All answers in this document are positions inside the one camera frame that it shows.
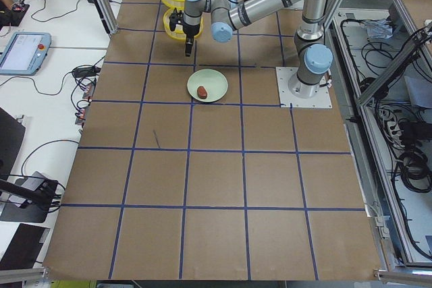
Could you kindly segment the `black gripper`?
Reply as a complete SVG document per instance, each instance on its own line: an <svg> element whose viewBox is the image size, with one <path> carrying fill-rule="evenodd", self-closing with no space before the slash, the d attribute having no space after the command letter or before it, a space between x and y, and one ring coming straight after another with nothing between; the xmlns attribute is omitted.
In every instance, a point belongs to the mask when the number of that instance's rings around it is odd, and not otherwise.
<svg viewBox="0 0 432 288"><path fill-rule="evenodd" d="M183 32L186 35L185 56L189 57L194 49L194 37L198 34L198 18L183 12Z"/></svg>

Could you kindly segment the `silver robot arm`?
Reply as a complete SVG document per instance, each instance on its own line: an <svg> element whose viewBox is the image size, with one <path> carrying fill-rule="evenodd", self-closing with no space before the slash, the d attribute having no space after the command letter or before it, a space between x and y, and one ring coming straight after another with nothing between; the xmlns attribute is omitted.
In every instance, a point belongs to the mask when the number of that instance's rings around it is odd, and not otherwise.
<svg viewBox="0 0 432 288"><path fill-rule="evenodd" d="M231 40L234 31L249 26L281 9L303 1L302 23L295 42L300 60L296 81L315 86L329 70L332 52L323 44L323 20L326 0L185 0L180 19L170 25L182 25L186 35L185 55L190 56L194 37L200 30L203 13L211 14L211 31L217 42Z"/></svg>

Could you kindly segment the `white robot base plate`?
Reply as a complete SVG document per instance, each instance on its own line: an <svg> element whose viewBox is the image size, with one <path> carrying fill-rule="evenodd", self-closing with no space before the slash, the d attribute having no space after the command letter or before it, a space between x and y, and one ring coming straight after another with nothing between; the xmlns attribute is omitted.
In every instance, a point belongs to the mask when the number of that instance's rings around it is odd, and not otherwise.
<svg viewBox="0 0 432 288"><path fill-rule="evenodd" d="M318 84L303 84L297 67L276 67L280 106L283 108L331 109L329 86L323 76Z"/></svg>

